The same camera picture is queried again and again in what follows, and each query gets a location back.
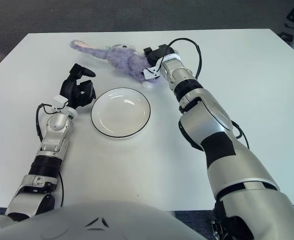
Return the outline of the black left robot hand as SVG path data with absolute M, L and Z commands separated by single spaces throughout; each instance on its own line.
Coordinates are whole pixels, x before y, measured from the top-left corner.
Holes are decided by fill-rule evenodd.
M 91 80 L 77 83 L 82 76 L 96 77 L 96 74 L 90 69 L 77 63 L 69 71 L 68 78 L 62 83 L 60 95 L 68 99 L 67 106 L 73 109 L 84 107 L 96 99 L 96 93 Z

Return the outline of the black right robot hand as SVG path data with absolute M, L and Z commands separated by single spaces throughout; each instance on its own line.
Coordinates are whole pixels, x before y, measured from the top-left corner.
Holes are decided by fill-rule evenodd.
M 152 50 L 151 47 L 147 47 L 143 49 L 143 52 L 151 67 L 154 67 L 157 61 L 163 56 L 175 53 L 174 49 L 167 44 L 159 45 L 155 50 Z

